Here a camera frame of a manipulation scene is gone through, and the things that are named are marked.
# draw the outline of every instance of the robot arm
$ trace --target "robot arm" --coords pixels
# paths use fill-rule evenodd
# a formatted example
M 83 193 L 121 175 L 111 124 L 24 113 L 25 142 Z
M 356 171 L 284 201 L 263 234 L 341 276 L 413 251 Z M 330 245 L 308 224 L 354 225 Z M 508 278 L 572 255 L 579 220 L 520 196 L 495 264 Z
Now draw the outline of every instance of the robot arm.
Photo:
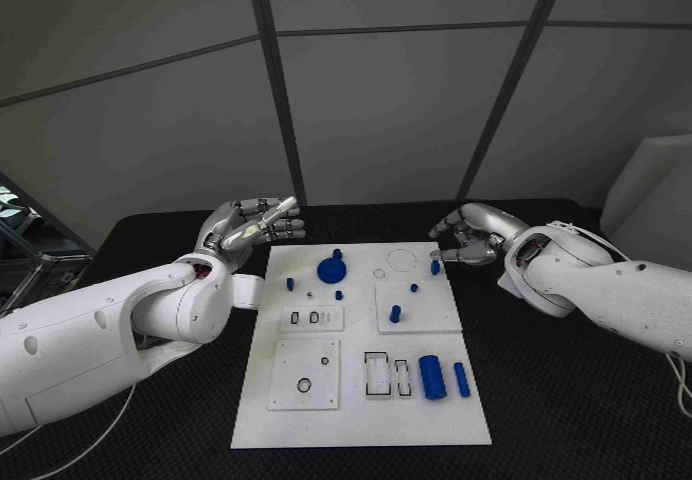
M 252 245 L 299 238 L 295 199 L 223 204 L 194 252 L 170 265 L 51 297 L 0 319 L 0 436 L 83 411 L 220 334 L 230 307 L 258 308 L 262 279 L 230 275 Z M 138 350 L 132 329 L 173 340 Z
M 432 259 L 478 265 L 503 251 L 504 274 L 497 283 L 537 310 L 563 317 L 576 307 L 599 327 L 692 360 L 690 272 L 648 262 L 615 263 L 573 227 L 553 222 L 529 228 L 487 205 L 464 205 L 432 229 L 431 237 L 451 227 L 461 248 L 432 252 Z

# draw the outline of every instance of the black tablecloth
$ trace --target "black tablecloth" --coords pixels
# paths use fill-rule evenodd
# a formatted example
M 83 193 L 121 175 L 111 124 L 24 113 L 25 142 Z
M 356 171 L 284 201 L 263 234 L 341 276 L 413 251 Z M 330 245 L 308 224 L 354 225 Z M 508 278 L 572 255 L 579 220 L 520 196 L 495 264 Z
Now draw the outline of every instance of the black tablecloth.
M 562 220 L 595 229 L 570 201 L 491 204 L 531 225 Z M 307 207 L 308 237 L 292 242 L 426 241 L 457 206 Z M 80 286 L 187 253 L 209 213 L 125 218 Z M 441 243 L 451 247 L 452 239 Z M 263 275 L 266 258 L 260 246 L 240 272 Z M 565 319 L 537 313 L 494 284 L 501 262 L 446 271 L 491 446 L 229 450 L 256 317 L 233 310 L 216 341 L 141 382 L 109 436 L 56 478 L 689 478 L 692 420 L 677 410 L 663 355 L 601 330 L 579 312 Z M 33 477 L 74 457 L 125 395 L 43 427 L 0 458 L 0 478 Z M 0 449 L 15 438 L 0 439 Z

